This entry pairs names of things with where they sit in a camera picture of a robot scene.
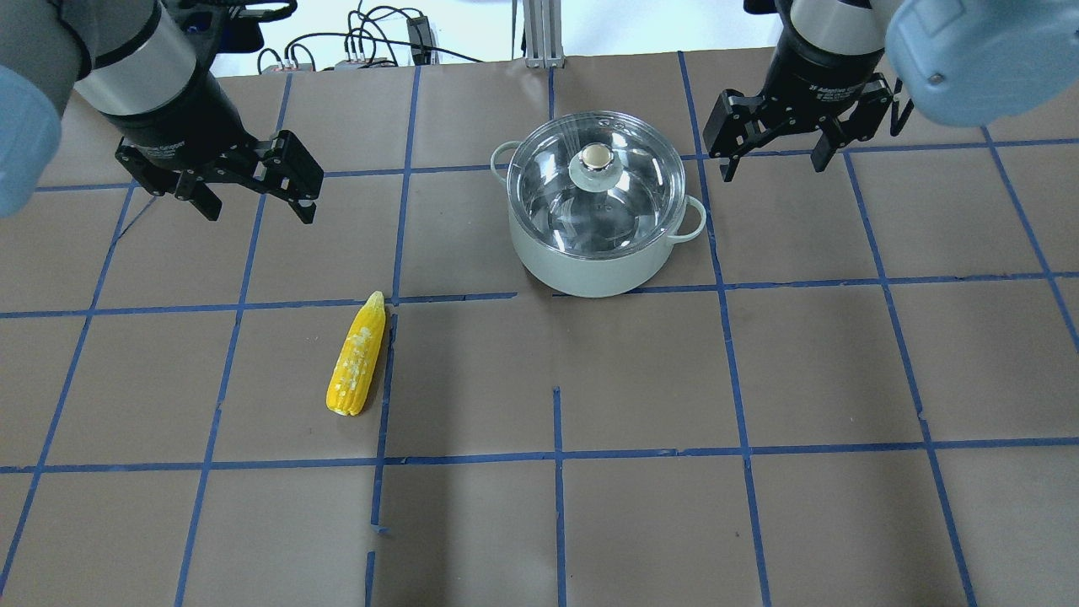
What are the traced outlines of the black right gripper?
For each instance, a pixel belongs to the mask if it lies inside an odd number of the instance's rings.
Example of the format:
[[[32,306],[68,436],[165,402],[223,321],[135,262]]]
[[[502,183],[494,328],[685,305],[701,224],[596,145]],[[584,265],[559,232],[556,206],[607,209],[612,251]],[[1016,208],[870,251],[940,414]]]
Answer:
[[[875,138],[885,119],[889,135],[900,135],[913,114],[913,100],[898,104],[894,95],[905,87],[903,81],[894,80],[891,88],[876,73],[883,54],[882,46],[855,55],[833,53],[797,32],[782,32],[759,96],[724,89],[706,120],[704,149],[720,162],[723,181],[729,183],[740,158],[770,142],[778,126],[809,133],[824,116],[812,149],[816,173],[824,173],[849,143]],[[841,119],[849,109],[849,116]]]

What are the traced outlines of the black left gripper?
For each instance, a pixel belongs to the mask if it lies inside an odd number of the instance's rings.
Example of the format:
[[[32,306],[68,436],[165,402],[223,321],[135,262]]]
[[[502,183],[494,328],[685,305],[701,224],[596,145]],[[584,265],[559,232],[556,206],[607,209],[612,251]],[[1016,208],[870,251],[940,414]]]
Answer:
[[[117,128],[123,142],[115,158],[151,195],[189,202],[216,222],[223,204],[200,173],[216,178],[221,168],[252,175],[248,188],[285,201],[301,223],[314,222],[325,179],[319,162],[293,132],[279,130],[269,141],[247,133],[216,80],[191,80],[169,104],[146,114],[117,115]]]

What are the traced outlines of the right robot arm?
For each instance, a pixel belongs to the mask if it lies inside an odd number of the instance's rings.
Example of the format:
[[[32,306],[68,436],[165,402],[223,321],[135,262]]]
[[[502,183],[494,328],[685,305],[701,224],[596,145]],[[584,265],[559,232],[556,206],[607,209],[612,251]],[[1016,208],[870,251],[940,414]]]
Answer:
[[[757,94],[724,89],[704,143],[733,180],[752,151],[818,133],[812,168],[841,149],[903,132],[1025,114],[1076,81],[1075,1],[745,1],[781,30]]]

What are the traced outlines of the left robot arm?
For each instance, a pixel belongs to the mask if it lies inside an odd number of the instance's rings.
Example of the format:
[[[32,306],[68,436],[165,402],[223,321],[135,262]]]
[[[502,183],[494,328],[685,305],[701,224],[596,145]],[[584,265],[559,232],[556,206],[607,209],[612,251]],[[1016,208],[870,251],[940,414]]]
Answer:
[[[260,141],[211,74],[221,53],[265,45],[293,1],[4,1],[3,216],[30,202],[73,94],[122,139],[115,158],[151,195],[215,222],[215,184],[285,201],[312,223],[325,173],[292,132]]]

